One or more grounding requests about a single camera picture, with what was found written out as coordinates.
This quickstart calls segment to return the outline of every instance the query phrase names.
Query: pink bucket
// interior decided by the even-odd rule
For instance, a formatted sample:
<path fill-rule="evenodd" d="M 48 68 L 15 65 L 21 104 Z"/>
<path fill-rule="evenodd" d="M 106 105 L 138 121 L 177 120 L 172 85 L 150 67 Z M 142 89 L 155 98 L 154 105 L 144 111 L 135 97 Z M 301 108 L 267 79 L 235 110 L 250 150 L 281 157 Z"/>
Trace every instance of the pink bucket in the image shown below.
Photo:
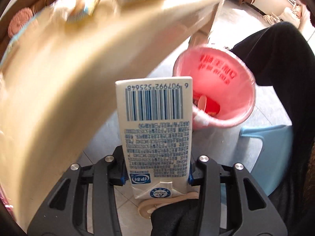
<path fill-rule="evenodd" d="M 193 105 L 195 129 L 239 125 L 254 109 L 255 78 L 244 62 L 226 49 L 202 45 L 184 51 L 175 62 L 173 76 L 191 76 L 194 96 L 202 96 L 203 110 L 212 115 L 199 109 L 199 104 L 199 108 Z"/>

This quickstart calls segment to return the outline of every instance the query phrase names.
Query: silver screw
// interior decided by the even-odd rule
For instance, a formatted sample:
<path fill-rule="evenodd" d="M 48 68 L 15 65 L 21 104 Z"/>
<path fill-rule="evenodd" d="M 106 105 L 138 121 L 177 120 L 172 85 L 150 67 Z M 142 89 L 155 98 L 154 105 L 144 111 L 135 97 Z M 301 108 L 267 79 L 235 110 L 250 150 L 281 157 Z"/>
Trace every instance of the silver screw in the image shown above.
<path fill-rule="evenodd" d="M 107 162 L 112 162 L 113 160 L 114 160 L 114 156 L 112 156 L 112 155 L 108 155 L 105 157 L 105 161 L 107 161 Z"/>
<path fill-rule="evenodd" d="M 73 163 L 71 166 L 70 166 L 70 169 L 71 170 L 77 170 L 79 168 L 79 164 L 78 163 Z"/>
<path fill-rule="evenodd" d="M 206 156 L 206 155 L 201 155 L 201 156 L 199 157 L 199 160 L 202 161 L 202 162 L 207 162 L 207 161 L 209 160 L 209 157 Z"/>
<path fill-rule="evenodd" d="M 237 170 L 242 170 L 244 168 L 244 165 L 242 163 L 237 163 L 237 164 L 235 164 L 235 168 Z"/>

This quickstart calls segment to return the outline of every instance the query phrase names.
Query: blue plastic stool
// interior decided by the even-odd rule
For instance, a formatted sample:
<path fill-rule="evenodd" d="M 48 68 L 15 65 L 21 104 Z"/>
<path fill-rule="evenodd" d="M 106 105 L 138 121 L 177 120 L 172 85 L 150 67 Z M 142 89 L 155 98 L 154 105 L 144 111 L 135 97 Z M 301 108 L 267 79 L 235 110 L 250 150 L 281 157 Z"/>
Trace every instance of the blue plastic stool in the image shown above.
<path fill-rule="evenodd" d="M 269 196 L 280 184 L 291 157 L 292 126 L 244 126 L 241 128 L 239 135 L 262 140 L 262 148 L 251 175 L 264 190 L 265 194 Z M 225 185 L 221 185 L 221 202 L 226 203 Z"/>

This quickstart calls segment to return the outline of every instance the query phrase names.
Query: floor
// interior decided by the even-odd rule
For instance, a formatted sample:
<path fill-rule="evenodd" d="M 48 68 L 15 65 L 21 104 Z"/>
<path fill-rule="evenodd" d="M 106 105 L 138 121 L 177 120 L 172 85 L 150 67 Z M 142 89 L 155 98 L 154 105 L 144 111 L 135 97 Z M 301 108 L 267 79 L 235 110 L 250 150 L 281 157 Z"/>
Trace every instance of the floor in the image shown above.
<path fill-rule="evenodd" d="M 214 31 L 210 37 L 210 43 L 216 43 L 222 46 L 228 46 L 232 48 L 235 44 L 249 36 L 250 34 L 257 32 L 261 29 L 268 27 L 269 25 L 262 19 L 262 16 L 254 9 L 247 5 L 239 6 L 237 0 L 228 0 L 224 4 L 219 17 L 214 25 Z M 174 62 L 178 55 L 184 51 L 188 46 L 188 40 L 180 45 L 172 54 L 170 54 L 150 75 L 149 77 L 161 77 L 171 76 Z M 268 126 L 278 124 L 291 124 L 289 117 L 287 116 L 284 108 L 274 93 L 272 87 L 256 87 L 256 105 L 253 113 L 244 123 L 249 126 Z M 230 132 L 237 131 L 236 138 L 238 137 L 239 127 L 231 129 Z M 204 151 L 205 145 L 213 144 L 208 135 L 213 134 L 208 130 L 195 131 L 193 133 L 193 147 Z M 219 142 L 223 143 L 225 132 L 223 130 L 216 131 L 216 138 Z M 118 129 L 118 117 L 115 112 L 111 118 L 102 126 L 102 128 L 96 133 L 95 137 L 91 140 L 90 144 L 84 150 L 79 163 L 81 165 L 90 165 L 96 163 L 99 159 L 108 154 L 112 154 L 114 148 L 120 145 L 120 136 Z M 222 145 L 216 145 L 222 154 Z M 247 147 L 253 146 L 254 152 L 248 152 L 245 159 L 245 167 L 251 170 L 255 163 L 261 148 L 261 143 L 258 140 L 251 140 Z M 230 145 L 224 148 L 234 149 L 241 148 L 238 146 L 231 147 Z M 217 162 L 225 165 L 233 164 L 235 156 L 225 155 L 225 158 L 221 156 L 213 156 Z M 139 200 L 133 197 L 130 183 L 127 182 L 123 187 L 115 187 L 116 205 L 118 210 L 119 222 L 123 235 L 128 236 L 148 236 L 151 232 L 150 220 L 144 219 L 138 215 L 137 206 Z M 92 224 L 91 217 L 89 221 L 89 231 L 91 232 Z"/>

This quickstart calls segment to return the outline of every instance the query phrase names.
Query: white carton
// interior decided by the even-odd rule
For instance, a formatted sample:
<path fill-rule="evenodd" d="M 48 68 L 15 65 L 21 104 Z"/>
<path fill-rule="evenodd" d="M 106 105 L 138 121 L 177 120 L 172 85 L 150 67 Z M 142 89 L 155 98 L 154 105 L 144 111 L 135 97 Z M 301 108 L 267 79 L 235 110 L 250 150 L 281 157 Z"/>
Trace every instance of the white carton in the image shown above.
<path fill-rule="evenodd" d="M 187 193 L 191 142 L 191 77 L 116 82 L 122 148 L 135 198 Z"/>

